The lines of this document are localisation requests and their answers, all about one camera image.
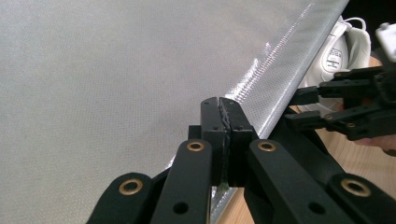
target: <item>wooden table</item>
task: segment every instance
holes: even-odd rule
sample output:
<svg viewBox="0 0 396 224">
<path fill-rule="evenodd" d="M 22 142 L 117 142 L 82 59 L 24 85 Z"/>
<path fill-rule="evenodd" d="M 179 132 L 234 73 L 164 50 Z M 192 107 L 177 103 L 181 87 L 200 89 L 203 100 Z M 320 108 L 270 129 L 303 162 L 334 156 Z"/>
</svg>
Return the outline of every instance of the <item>wooden table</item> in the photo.
<svg viewBox="0 0 396 224">
<path fill-rule="evenodd" d="M 372 58 L 370 65 L 377 66 L 380 63 Z M 340 133 L 325 130 L 317 132 L 326 148 L 347 173 L 370 180 L 396 198 L 396 157 L 388 156 L 379 147 L 358 146 Z M 218 223 L 254 223 L 245 203 L 243 189 L 236 191 Z"/>
</svg>

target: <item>white shoe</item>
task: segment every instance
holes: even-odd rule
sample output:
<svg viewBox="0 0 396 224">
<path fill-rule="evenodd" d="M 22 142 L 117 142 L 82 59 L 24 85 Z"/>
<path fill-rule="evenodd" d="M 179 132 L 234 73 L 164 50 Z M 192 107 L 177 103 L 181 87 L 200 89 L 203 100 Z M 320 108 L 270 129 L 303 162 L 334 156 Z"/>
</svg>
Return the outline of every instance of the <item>white shoe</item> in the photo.
<svg viewBox="0 0 396 224">
<path fill-rule="evenodd" d="M 352 27 L 348 21 L 361 21 L 362 28 Z M 299 88 L 317 86 L 320 82 L 330 81 L 334 73 L 363 68 L 369 65 L 371 41 L 366 24 L 360 18 L 343 20 L 341 17 L 332 28 L 317 57 L 305 74 Z M 323 117 L 341 109 L 342 99 L 320 98 L 313 105 L 299 105 L 302 111 L 318 110 Z"/>
</svg>

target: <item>silver fabric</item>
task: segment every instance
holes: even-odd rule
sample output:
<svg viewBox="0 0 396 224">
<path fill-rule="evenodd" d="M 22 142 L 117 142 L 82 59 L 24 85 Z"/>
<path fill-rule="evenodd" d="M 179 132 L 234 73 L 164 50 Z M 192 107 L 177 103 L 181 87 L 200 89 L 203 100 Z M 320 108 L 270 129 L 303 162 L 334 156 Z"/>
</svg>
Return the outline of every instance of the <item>silver fabric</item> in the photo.
<svg viewBox="0 0 396 224">
<path fill-rule="evenodd" d="M 85 222 L 117 176 L 158 174 L 211 96 L 267 135 L 345 4 L 2 1 L 2 223 Z"/>
</svg>

